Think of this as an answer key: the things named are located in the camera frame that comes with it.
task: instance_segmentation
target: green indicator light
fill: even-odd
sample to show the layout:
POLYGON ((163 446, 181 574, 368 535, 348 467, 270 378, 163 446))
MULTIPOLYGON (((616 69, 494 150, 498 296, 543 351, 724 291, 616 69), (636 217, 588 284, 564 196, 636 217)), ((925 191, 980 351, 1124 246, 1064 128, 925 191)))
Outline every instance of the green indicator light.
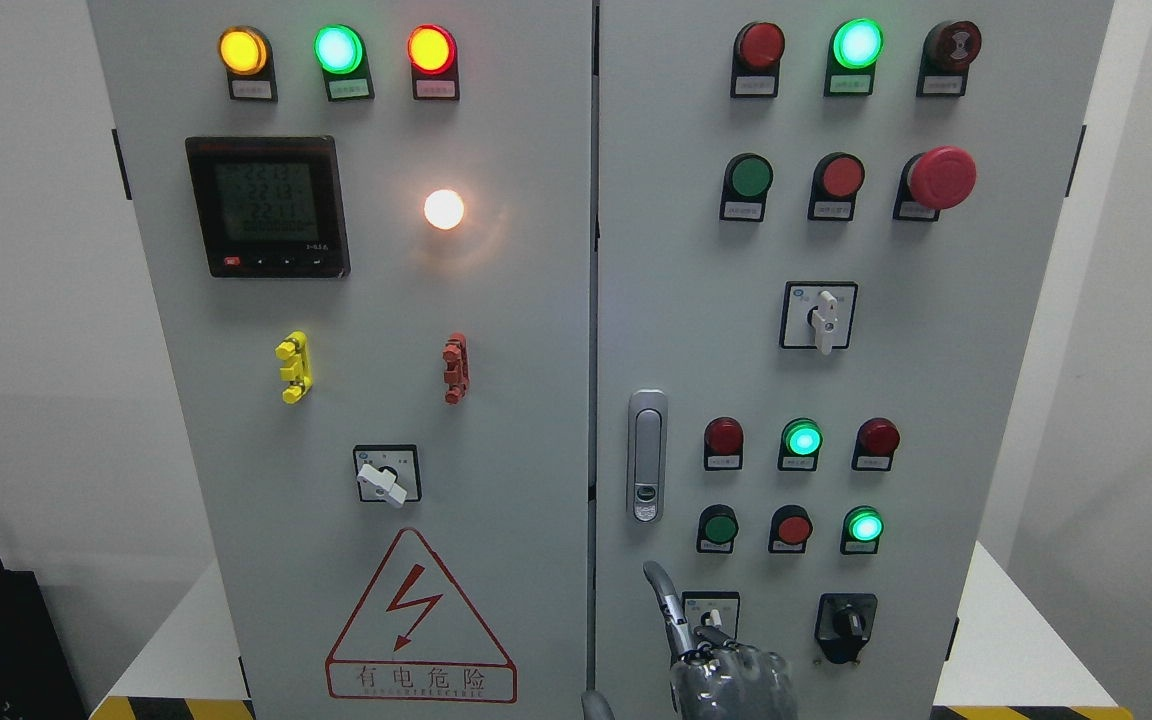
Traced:
POLYGON ((785 430, 785 449, 794 455, 820 450, 820 429, 812 420, 793 420, 785 430))
POLYGON ((847 533, 858 541, 876 541, 882 535, 882 516, 873 507, 862 506, 847 513, 847 533))
POLYGON ((726 515, 710 518, 705 523, 705 539, 714 544, 727 544, 736 537, 736 521, 726 515))
POLYGON ((314 54, 326 73, 347 76, 362 65, 362 39, 347 26, 325 26, 314 37, 314 54))
POLYGON ((850 70, 869 68, 882 53, 882 28, 871 18, 848 20, 833 32, 833 59, 850 70))
POLYGON ((772 187, 772 165, 761 158, 750 156, 732 168, 732 190, 745 197, 767 192, 772 187))

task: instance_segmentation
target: white table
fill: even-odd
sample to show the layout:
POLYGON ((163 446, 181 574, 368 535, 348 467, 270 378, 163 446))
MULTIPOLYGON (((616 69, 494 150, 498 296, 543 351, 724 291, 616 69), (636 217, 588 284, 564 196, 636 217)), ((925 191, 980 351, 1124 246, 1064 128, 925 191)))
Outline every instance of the white table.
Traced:
MULTIPOLYGON (((958 617, 937 705, 1117 705, 980 544, 958 617)), ((229 605, 212 562, 109 694, 242 700, 247 689, 237 657, 229 605)))

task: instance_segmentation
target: white wall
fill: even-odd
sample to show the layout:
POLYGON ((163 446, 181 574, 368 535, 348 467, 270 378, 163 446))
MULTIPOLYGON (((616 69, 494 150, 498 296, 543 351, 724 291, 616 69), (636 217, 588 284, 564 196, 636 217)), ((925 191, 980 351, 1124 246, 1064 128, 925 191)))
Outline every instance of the white wall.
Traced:
POLYGON ((96 702, 211 539, 81 0, 0 1, 0 548, 96 702))
POLYGON ((1029 347, 1020 366, 1016 395, 1011 397, 1011 414, 1007 418, 990 500, 980 523, 980 543, 1005 568, 1010 561, 1011 541, 1020 526, 1020 513, 1033 477, 1038 448, 1043 445, 1047 412, 1056 395, 1066 341, 1100 227, 1105 194, 1111 188, 1150 26, 1152 0, 1115 1, 1101 63, 1097 67, 1092 96, 1087 100, 1087 136, 1083 138, 1078 173, 1056 225, 1034 324, 1029 332, 1029 347))
POLYGON ((1152 32, 1009 570, 1152 720, 1152 32))

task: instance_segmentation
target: yellow black hazard stripe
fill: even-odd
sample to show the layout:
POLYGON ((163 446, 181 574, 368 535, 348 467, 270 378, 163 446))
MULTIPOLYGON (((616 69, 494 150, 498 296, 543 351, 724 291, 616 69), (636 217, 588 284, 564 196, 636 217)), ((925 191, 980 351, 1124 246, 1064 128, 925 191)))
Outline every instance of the yellow black hazard stripe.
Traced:
MULTIPOLYGON (((248 700, 105 698, 91 720, 255 720, 248 700)), ((1123 707, 941 707, 931 720, 1132 720, 1123 707)))
POLYGON ((1126 707, 941 707, 931 720, 1132 720, 1126 707))
POLYGON ((91 720, 253 720, 250 700, 108 697, 91 720))

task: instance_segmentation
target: robotic hand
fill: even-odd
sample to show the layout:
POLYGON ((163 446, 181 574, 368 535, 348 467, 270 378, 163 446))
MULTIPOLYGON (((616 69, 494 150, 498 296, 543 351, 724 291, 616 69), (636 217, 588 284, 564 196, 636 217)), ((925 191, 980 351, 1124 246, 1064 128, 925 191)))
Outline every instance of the robotic hand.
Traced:
MULTIPOLYGON (((643 573, 666 621, 669 683, 682 720, 797 720, 790 666, 781 655, 738 643, 715 626, 689 628, 669 574, 650 561, 643 573)), ((581 703, 585 720, 616 720, 599 694, 584 694, 581 703)))

